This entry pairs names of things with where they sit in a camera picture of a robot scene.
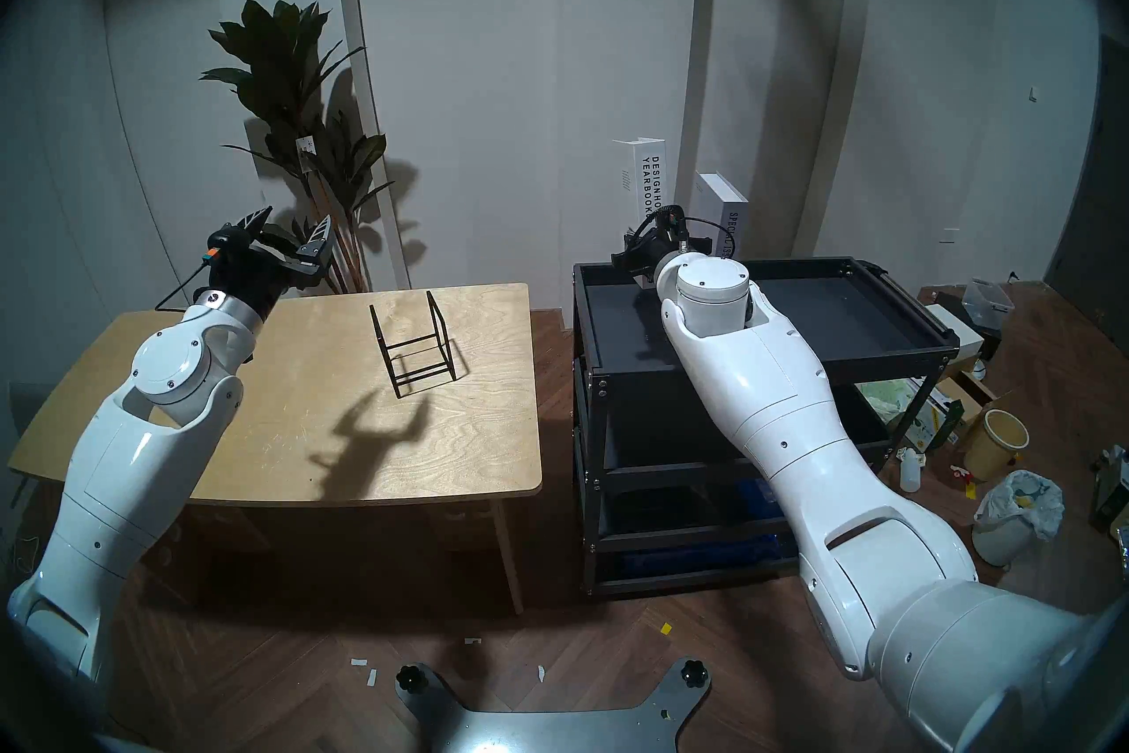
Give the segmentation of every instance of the herringbone floor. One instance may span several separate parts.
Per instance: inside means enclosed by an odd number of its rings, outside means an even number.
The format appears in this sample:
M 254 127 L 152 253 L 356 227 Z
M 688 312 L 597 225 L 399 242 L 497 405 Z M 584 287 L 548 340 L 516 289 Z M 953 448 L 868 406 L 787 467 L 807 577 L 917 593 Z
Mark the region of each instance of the herringbone floor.
M 1059 540 L 1001 585 L 1095 610 L 1120 584 L 1112 543 L 1085 524 L 1087 465 L 1129 437 L 1129 361 L 1049 289 L 1009 291 L 1017 308 L 989 383 L 1012 392 L 1009 409 L 1032 432 L 1025 464 L 1062 485 L 1068 516 Z M 471 708 L 554 710 L 633 706 L 675 658 L 695 655 L 712 689 L 680 737 L 683 753 L 920 748 L 873 681 L 837 673 L 795 578 L 581 601 L 571 340 L 557 313 L 534 313 L 533 324 L 544 487 L 513 513 L 520 618 L 498 557 L 445 554 L 411 508 L 261 511 L 254 522 L 274 553 L 218 563 L 198 606 L 170 603 L 143 569 L 131 577 L 114 629 L 119 734 L 169 751 L 419 751 L 393 691 L 404 663 L 430 664 Z M 918 496 L 968 528 L 975 502 L 963 490 L 930 471 Z

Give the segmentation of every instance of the yellow bucket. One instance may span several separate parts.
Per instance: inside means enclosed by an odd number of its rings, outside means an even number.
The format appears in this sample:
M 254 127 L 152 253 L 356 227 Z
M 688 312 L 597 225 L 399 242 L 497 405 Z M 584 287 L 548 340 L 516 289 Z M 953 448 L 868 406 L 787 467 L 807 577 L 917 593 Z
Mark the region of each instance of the yellow bucket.
M 1006 410 L 989 410 L 969 438 L 964 466 L 978 480 L 990 480 L 1030 441 L 1023 422 Z

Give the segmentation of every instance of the white book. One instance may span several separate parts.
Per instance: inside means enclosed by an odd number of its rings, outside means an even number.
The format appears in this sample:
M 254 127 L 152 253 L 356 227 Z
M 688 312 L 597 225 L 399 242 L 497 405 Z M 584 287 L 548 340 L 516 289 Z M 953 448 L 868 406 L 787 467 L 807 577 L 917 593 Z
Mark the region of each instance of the white book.
M 695 173 L 694 186 L 690 192 L 690 205 L 685 212 L 686 218 L 703 218 L 721 225 L 733 234 L 736 249 L 724 230 L 690 222 L 691 236 L 709 237 L 714 240 L 715 255 L 733 257 L 734 252 L 741 249 L 741 235 L 749 221 L 749 201 L 726 181 L 725 176 L 717 173 Z
M 622 233 L 631 234 L 647 216 L 667 204 L 666 140 L 639 137 L 615 142 L 625 149 L 620 161 L 619 211 Z

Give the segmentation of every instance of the bolt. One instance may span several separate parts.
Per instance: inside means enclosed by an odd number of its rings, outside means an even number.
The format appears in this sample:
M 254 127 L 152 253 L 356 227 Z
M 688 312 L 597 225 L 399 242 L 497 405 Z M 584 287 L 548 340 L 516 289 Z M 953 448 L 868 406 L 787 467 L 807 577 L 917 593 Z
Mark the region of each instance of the bolt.
M 415 695 L 427 689 L 427 675 L 419 665 L 404 665 L 396 674 L 396 683 L 404 692 Z
M 690 689 L 704 686 L 707 676 L 709 675 L 706 673 L 706 666 L 698 659 L 686 659 L 686 664 L 682 666 L 682 680 Z

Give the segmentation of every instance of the black metal shelf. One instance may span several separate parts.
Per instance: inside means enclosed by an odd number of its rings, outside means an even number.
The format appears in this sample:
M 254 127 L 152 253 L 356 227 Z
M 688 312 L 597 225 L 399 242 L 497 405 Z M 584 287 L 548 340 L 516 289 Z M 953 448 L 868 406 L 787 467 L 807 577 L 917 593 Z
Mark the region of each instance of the black metal shelf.
M 627 577 L 599 580 L 593 586 L 594 595 L 639 595 L 668 589 L 690 589 L 701 586 L 732 586 L 778 577 L 793 577 L 799 571 L 799 560 L 777 559 L 741 568 L 715 568 L 689 573 L 664 573 L 654 577 Z
M 925 376 L 903 417 L 908 424 L 955 354 L 956 335 L 872 264 L 852 259 L 744 263 L 824 364 L 848 436 L 879 469 L 901 435 L 886 431 L 854 383 Z M 795 573 L 787 522 L 763 504 L 749 506 L 744 516 L 708 509 L 681 517 L 645 513 L 644 523 L 628 525 L 618 510 L 610 511 L 641 492 L 724 491 L 760 479 L 760 472 L 710 420 L 662 326 L 653 290 L 640 289 L 609 264 L 576 265 L 574 287 L 583 589 L 614 596 Z M 758 518 L 765 515 L 772 518 Z M 701 570 L 682 572 L 699 559 Z M 751 563 L 718 567 L 746 560 Z M 662 567 L 677 572 L 618 572 Z

